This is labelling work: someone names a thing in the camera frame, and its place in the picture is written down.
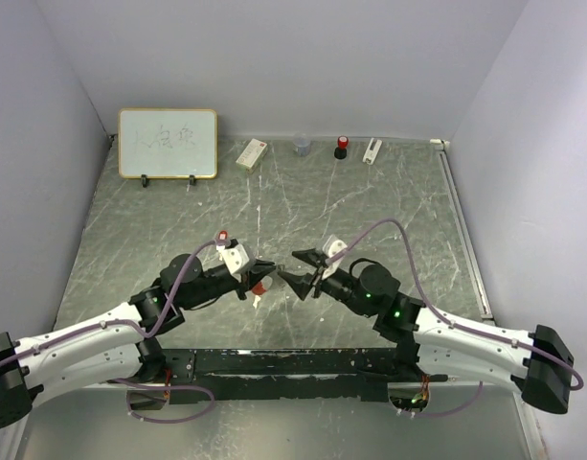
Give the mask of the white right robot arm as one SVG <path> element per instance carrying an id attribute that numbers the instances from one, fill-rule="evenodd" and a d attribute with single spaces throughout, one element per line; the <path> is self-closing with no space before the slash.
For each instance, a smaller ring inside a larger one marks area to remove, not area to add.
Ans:
<path id="1" fill-rule="evenodd" d="M 502 329 L 431 309 L 401 292 L 400 282 L 375 261 L 364 261 L 355 274 L 327 265 L 326 255 L 316 249 L 293 255 L 313 271 L 281 270 L 280 278 L 300 299 L 325 294 L 373 319 L 374 330 L 396 345 L 393 368 L 400 379 L 445 375 L 488 382 L 541 411 L 567 413 L 574 357 L 555 329 Z"/>

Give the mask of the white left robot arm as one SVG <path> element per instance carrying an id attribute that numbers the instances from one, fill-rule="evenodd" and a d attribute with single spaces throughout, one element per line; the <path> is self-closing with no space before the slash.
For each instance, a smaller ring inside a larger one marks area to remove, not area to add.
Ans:
<path id="1" fill-rule="evenodd" d="M 86 385 L 117 379 L 153 382 L 166 360 L 157 340 L 200 310 L 233 292 L 245 299 L 276 269 L 272 262 L 225 252 L 208 270 L 182 254 L 152 284 L 97 317 L 40 336 L 13 340 L 0 333 L 0 429 L 46 401 Z"/>

